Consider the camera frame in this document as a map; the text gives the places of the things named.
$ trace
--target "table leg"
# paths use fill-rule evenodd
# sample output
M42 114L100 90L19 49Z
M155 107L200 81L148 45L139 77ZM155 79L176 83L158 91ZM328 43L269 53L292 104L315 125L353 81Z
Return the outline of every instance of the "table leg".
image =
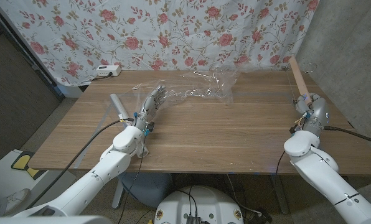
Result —
M271 184L273 185L275 195L277 197L279 210L282 214L289 214L289 207L288 203L286 202L285 192L283 188L283 183L281 181L280 176L278 175L270 175Z
M112 200L112 208L117 209L121 205L122 196L124 193L124 188L122 186L122 181L118 180L118 185L116 186L115 194Z

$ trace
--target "black cable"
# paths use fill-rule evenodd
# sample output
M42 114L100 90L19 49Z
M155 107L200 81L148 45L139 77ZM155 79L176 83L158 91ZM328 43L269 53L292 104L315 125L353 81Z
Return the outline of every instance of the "black cable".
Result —
M281 159L283 158L284 154L285 154L285 151L283 151L281 157L280 157L279 160L278 160L278 163L277 163L277 169L275 170L275 177L278 175L279 162L281 162ZM274 188L275 188L275 185L276 185L276 184L277 184L277 178L274 178L274 181L273 181L273 190L271 190L271 192L270 192L267 196L271 195L271 193L274 192Z
M85 144L85 146L78 152L78 154L76 154L76 156L69 162L69 164L66 166L66 168L61 171L61 173L53 180L53 182L51 182L51 184L26 208L26 209L30 209L32 208L36 202L41 199L43 197L44 194L46 194L46 192L48 190L50 190L50 188L59 180L59 178L61 176L63 176L63 174L69 169L69 167L73 164L73 162L75 162L75 160L80 156L80 154L86 149L86 147L101 133L103 132L106 128L109 128L110 126L116 124L116 123L119 123L121 122L120 120L117 120L117 121L114 121L112 123L110 123L109 125L105 126L104 128L101 128L97 133L95 133L92 138L90 138L90 140Z
M102 80L102 79L104 79L104 78L110 78L112 75L113 75L112 72L110 72L107 76L102 77L102 78L94 78L94 79L92 79L92 81L95 81L95 80Z
M130 185L129 192L128 192L128 194L126 195L126 198L124 199L123 208L122 208L122 214L121 214L121 216L120 216L120 218L119 218L118 224L119 224L119 223L121 222L121 220L122 220L123 213L124 213L124 208L125 208L125 206L126 206L126 202L128 201L128 197L129 197L129 194L130 194L130 190L131 190L133 184L136 182L136 179L137 179L138 174L140 173L141 164L143 163L144 147L145 147L145 145L146 145L146 138L147 138L147 137L145 136L145 137L144 137L143 151L142 151L142 153L141 153L142 157L141 157L140 166L138 167L138 171L137 171L136 177L134 178L133 182L132 182L131 185Z
M193 185L191 185L191 187L190 187L190 190L188 191L188 201L189 201L189 203L190 203L190 216L192 216L191 215L191 189L192 189L192 186Z
M192 198L192 200L194 201L194 204L195 204L195 214L198 214L198 211L197 211L197 202L195 202L195 199L194 199L194 197L191 195L191 194L188 194L187 192L184 192L184 191L182 191L182 190L176 190L176 191L178 191L178 192L182 192L182 193L185 193L186 195L188 195L189 197L191 197Z
M281 155L281 157L280 157L279 160L278 160L277 169L275 170L275 175L278 174L279 162L281 162L281 159L283 158L284 154L285 154L285 151L283 152L283 154Z
M149 212L155 212L154 210L148 210L148 212L146 212L144 215L142 215L142 217L135 223L135 224L137 224L137 223L139 223L140 221L141 221L141 219L144 217L144 216L146 216Z
M346 130L346 129L343 129L343 128L337 128L337 127L331 127L331 126L325 126L324 127L324 130L328 130L328 131L342 131L342 132L345 132L347 134L352 134L354 136L357 136L359 138L362 138L362 139L365 139L367 141L370 141L371 142L371 138L367 137L367 136L364 136L362 134L359 134L359 133L355 133L353 131L349 131L349 130Z

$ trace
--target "plastic bag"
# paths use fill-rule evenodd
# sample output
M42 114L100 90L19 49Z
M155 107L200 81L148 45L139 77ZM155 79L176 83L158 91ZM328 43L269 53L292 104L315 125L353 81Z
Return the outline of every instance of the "plastic bag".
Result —
M181 103L189 96L218 99L222 103L231 104L233 102L231 87L236 83L238 76L239 73L236 71L223 68L215 68L209 72L187 72L174 77L177 79L140 83L133 87L133 93L137 97L138 106L158 85L166 87L162 108Z

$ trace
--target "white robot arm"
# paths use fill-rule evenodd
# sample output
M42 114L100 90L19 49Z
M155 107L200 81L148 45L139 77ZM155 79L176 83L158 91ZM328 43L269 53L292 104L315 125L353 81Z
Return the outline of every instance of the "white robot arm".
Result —
M338 165L328 153L318 149L320 133L329 121L325 99L312 94L309 108L300 96L296 109L306 121L285 144L285 152L302 178L327 198L349 224L371 220L371 204L350 186L337 172Z
M129 167L131 156L146 156L148 152L137 145L143 144L142 140L152 130L154 124L150 121L163 103L164 95L165 86L159 85L153 90L132 126L127 126L120 132L113 144L101 155L98 164L63 194L51 202L24 210L15 217L79 215L108 181Z

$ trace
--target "white fabric backdrop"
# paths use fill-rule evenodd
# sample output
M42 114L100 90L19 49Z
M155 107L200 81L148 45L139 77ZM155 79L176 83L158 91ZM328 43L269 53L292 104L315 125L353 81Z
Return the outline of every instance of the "white fabric backdrop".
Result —
M87 85L99 65L123 70L280 68L319 0L5 0L0 6L52 76Z

